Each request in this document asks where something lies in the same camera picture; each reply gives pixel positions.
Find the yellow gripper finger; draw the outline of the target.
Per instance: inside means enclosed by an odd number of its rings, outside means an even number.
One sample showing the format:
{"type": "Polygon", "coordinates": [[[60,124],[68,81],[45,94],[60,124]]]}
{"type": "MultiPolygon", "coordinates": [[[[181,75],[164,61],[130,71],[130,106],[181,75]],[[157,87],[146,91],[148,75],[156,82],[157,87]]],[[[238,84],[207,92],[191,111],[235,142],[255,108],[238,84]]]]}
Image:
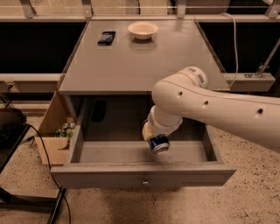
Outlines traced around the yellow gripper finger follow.
{"type": "Polygon", "coordinates": [[[153,138],[153,132],[151,131],[151,128],[147,120],[143,122],[142,135],[144,141],[148,141],[151,138],[153,138]]]}

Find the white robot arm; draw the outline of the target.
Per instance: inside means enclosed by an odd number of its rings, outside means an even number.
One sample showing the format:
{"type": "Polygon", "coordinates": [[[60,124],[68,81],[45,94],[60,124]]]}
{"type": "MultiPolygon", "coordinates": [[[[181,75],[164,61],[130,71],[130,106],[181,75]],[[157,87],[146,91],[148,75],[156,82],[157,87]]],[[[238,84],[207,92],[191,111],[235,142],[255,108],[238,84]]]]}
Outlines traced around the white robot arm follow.
{"type": "Polygon", "coordinates": [[[143,139],[155,154],[169,149],[167,137],[185,118],[280,151],[280,99],[229,94],[207,89],[207,77],[187,67],[163,78],[151,92],[154,106],[143,126],[143,139]]]}

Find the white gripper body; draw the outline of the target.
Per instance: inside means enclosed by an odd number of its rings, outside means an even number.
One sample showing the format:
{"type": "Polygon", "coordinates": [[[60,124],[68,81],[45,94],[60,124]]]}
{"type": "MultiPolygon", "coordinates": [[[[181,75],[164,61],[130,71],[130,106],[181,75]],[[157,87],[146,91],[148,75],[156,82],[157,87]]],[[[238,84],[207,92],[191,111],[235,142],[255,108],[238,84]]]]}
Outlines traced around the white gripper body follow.
{"type": "Polygon", "coordinates": [[[148,114],[148,123],[153,137],[165,134],[167,137],[174,132],[182,123],[181,116],[164,112],[158,106],[153,106],[148,114]]]}

